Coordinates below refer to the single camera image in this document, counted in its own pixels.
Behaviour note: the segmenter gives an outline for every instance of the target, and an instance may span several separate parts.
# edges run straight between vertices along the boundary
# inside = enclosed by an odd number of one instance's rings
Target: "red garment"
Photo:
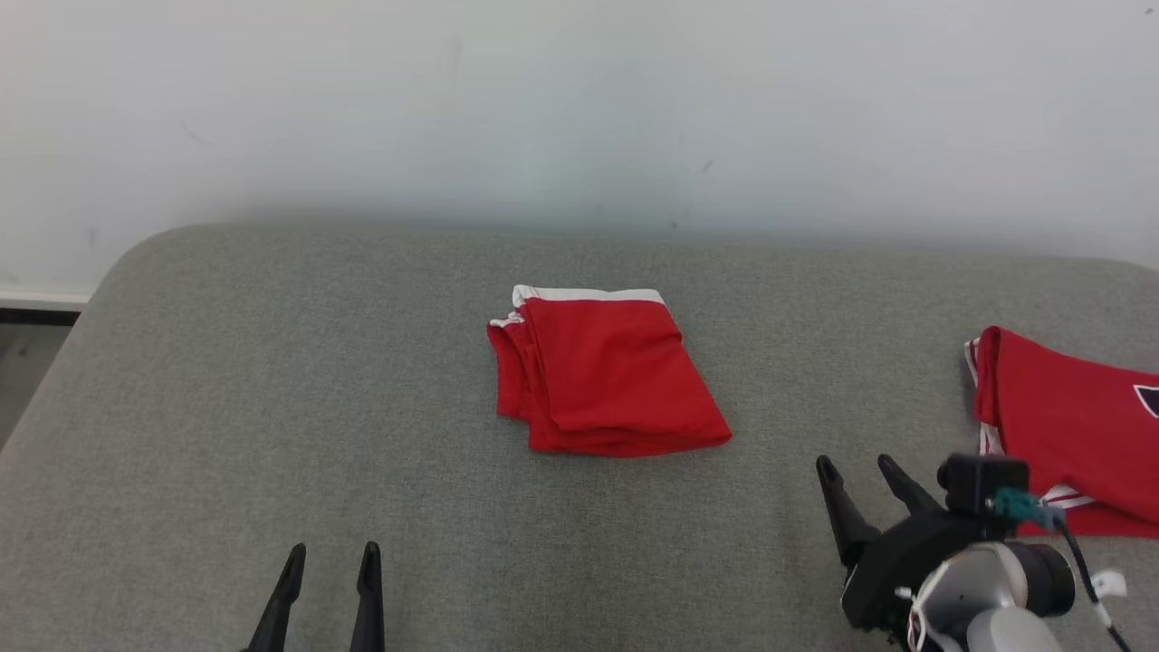
[[[997,325],[965,356],[979,453],[1026,460],[1030,492],[1066,510],[1074,534],[1159,539],[1159,375],[1062,356]]]
[[[637,457],[732,438],[655,290],[516,285],[491,320],[500,415],[544,453]]]

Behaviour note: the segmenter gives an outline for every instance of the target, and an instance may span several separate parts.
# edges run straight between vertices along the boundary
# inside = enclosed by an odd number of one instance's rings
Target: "folded red shorts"
[[[1159,375],[1078,360],[991,325],[967,343],[979,453],[1030,466],[1074,534],[1159,539]],[[1023,528],[1023,534],[1041,530]]]
[[[655,290],[516,285],[491,320],[500,415],[544,453],[610,457],[720,446],[732,438]]]

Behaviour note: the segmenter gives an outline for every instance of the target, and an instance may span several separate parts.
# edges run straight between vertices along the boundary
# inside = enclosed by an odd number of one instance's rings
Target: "white trim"
[[[19,309],[60,309],[80,312],[85,309],[90,294],[70,294],[64,292],[23,292],[20,290],[0,290],[0,307]]]
[[[653,301],[664,305],[664,299],[659,298],[659,292],[656,290],[605,292],[604,290],[585,290],[582,287],[532,287],[531,285],[516,285],[511,292],[511,302],[516,307],[527,302],[527,299],[531,298],[548,301]]]
[[[1091,505],[1094,501],[1093,498],[1085,497],[1067,485],[1055,485],[1038,500],[1042,505],[1056,510],[1070,510],[1071,507]]]
[[[982,424],[978,428],[979,452],[982,455],[1006,455],[1003,448],[1003,438],[998,434],[998,428],[990,424]]]
[[[511,323],[523,323],[523,315],[519,314],[518,312],[511,312],[505,317],[491,318],[490,321],[488,321],[488,323],[491,325],[497,325],[497,328],[502,329],[504,328],[504,325],[510,325]]]
[[[1110,614],[1107,613],[1107,607],[1102,603],[1101,600],[1094,603],[1094,613],[1095,615],[1099,616],[1099,622],[1102,623],[1102,627],[1107,629],[1114,627],[1115,623],[1111,622]]]
[[[1154,393],[1159,393],[1159,388],[1149,388],[1146,386],[1135,386],[1135,396],[1139,397],[1139,403],[1143,404],[1143,408],[1147,409],[1147,412],[1150,412],[1152,417],[1154,417],[1156,419],[1159,419],[1159,415],[1156,415],[1154,410],[1151,410],[1151,406],[1147,405],[1146,400],[1143,398],[1143,393],[1140,393],[1139,390],[1151,390],[1151,391],[1154,391]]]
[[[975,351],[977,346],[982,343],[982,338],[975,338],[969,343],[965,343],[965,366],[970,368],[970,376],[974,379],[974,387],[978,387],[978,367],[974,361]]]

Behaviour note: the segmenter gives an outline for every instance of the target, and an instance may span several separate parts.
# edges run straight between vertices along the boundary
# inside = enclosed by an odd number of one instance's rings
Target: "black cable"
[[[1106,615],[1106,609],[1099,600],[1099,594],[1094,591],[1094,583],[1091,581],[1091,571],[1086,567],[1086,558],[1083,557],[1083,551],[1079,550],[1079,542],[1074,541],[1074,536],[1071,530],[1066,527],[1066,522],[1062,519],[1055,520],[1055,527],[1058,528],[1063,536],[1066,537],[1066,545],[1071,547],[1071,555],[1074,556],[1074,564],[1079,567],[1079,576],[1083,578],[1083,588],[1087,592],[1087,598],[1091,599],[1091,603],[1095,606],[1095,609],[1100,610],[1102,615]],[[1114,624],[1107,625],[1107,633],[1110,638],[1118,645],[1118,649],[1123,652],[1131,652],[1130,646],[1123,640],[1123,635],[1118,633]]]

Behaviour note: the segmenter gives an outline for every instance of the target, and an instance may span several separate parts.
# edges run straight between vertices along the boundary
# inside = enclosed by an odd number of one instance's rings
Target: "gray fabric surface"
[[[494,415],[511,285],[656,287],[736,437],[533,454]],[[392,650],[889,650],[850,630],[817,491],[903,515],[975,446],[961,345],[1001,323],[1159,369],[1159,274],[1077,259],[213,226],[138,246],[0,453],[0,650],[238,650],[291,545],[293,650],[349,645],[362,547]],[[1159,543],[1086,540],[1154,649]],[[1085,605],[1051,627],[1109,650]]]

